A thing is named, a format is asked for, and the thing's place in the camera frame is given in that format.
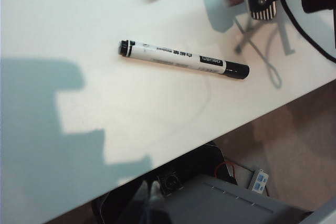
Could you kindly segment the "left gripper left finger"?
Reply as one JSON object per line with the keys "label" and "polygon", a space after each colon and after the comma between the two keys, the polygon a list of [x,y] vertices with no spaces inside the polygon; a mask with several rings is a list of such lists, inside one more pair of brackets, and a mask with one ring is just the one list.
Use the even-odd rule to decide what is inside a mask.
{"label": "left gripper left finger", "polygon": [[149,186],[147,182],[142,182],[132,199],[132,222],[149,223]]}

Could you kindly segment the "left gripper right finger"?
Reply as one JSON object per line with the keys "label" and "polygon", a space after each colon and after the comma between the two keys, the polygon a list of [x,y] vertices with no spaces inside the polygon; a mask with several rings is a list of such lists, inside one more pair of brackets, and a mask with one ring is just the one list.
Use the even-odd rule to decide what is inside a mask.
{"label": "left gripper right finger", "polygon": [[171,223],[159,182],[153,182],[151,186],[151,223]]}

